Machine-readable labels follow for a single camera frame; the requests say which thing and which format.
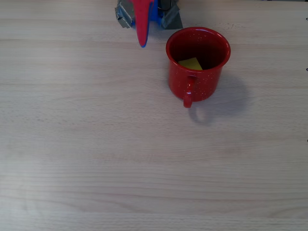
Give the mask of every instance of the mug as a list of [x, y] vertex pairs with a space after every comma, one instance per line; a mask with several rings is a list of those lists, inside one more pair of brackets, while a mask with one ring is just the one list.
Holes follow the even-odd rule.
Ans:
[[[228, 41], [218, 32], [189, 27], [173, 34], [166, 45], [170, 60], [169, 86], [184, 100], [184, 107], [206, 100], [216, 90], [223, 66], [231, 55]], [[202, 70], [192, 70], [178, 62], [197, 58]]]

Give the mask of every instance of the mug rim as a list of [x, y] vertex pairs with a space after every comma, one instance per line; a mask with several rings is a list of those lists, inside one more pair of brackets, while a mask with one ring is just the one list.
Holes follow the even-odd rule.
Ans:
[[[223, 42], [227, 45], [227, 55], [225, 57], [225, 59], [217, 66], [211, 68], [211, 69], [207, 69], [207, 70], [193, 70], [193, 69], [189, 69], [189, 68], [186, 68], [182, 65], [180, 65], [178, 62], [176, 62], [172, 55], [171, 55], [171, 52], [170, 52], [170, 45], [172, 43], [172, 41], [177, 38], [181, 33], [183, 32], [186, 32], [186, 31], [198, 31], [198, 30], [202, 30], [202, 31], [206, 31], [206, 32], [209, 32], [213, 35], [215, 35], [216, 37], [220, 38], [223, 40]], [[209, 29], [209, 28], [206, 28], [206, 27], [188, 27], [188, 28], [184, 28], [184, 29], [181, 29], [177, 32], [175, 32], [173, 35], [171, 35], [171, 37], [168, 39], [168, 42], [166, 44], [166, 52], [167, 52], [167, 56], [169, 58], [170, 61], [172, 61], [176, 66], [186, 70], [186, 71], [193, 71], [193, 72], [198, 72], [198, 73], [203, 73], [203, 72], [207, 72], [207, 71], [213, 71], [213, 70], [216, 70], [216, 69], [219, 69], [219, 68], [222, 68], [230, 59], [230, 56], [231, 56], [231, 47], [230, 47], [230, 44], [229, 42], [227, 41], [227, 39], [225, 37], [223, 37], [220, 33], [218, 33], [217, 31], [215, 30], [212, 30], [212, 29]]]

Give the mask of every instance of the yellow sponge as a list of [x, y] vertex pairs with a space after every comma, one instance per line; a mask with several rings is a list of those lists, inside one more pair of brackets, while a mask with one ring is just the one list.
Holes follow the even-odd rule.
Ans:
[[197, 58], [191, 58], [191, 59], [179, 61], [179, 64], [186, 68], [192, 69], [192, 70], [202, 70], [202, 67], [199, 64]]

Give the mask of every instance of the wooden table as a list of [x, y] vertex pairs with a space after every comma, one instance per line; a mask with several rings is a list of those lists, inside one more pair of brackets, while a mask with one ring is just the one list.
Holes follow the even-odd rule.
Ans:
[[308, 230], [308, 4], [181, 0], [232, 47], [191, 110], [115, 6], [0, 0], [0, 230]]

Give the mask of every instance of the mug handle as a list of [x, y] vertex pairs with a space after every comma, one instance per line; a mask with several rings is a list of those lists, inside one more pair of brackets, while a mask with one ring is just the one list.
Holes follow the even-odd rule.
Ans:
[[193, 89], [196, 83], [196, 77], [195, 76], [188, 76], [188, 87], [184, 95], [184, 107], [191, 108], [192, 102], [193, 102]]

